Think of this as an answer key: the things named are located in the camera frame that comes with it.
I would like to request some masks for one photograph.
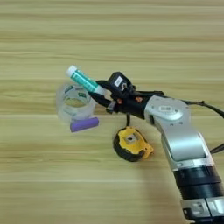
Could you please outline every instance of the wood grain surface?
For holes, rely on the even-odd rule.
[[[75,64],[94,80],[125,73],[142,90],[224,109],[223,0],[0,0],[0,223],[186,223],[159,133],[128,163],[112,139],[124,115],[98,106],[100,126],[72,134],[55,93]],[[209,148],[223,120],[192,107]],[[214,156],[224,177],[224,155]]]

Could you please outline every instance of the black and yellow tape measure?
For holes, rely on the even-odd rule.
[[[118,156],[130,162],[147,158],[154,151],[140,131],[130,126],[130,115],[127,115],[127,126],[115,136],[114,149]]]

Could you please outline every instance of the purple block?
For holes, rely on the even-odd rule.
[[[79,131],[79,130],[86,130],[98,126],[99,119],[97,117],[88,118],[86,120],[80,120],[76,122],[70,123],[70,130],[71,132]]]

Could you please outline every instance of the green glue stick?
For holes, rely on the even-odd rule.
[[[83,86],[88,92],[105,95],[106,90],[98,85],[94,80],[89,79],[81,70],[76,66],[70,66],[66,74],[80,86]]]

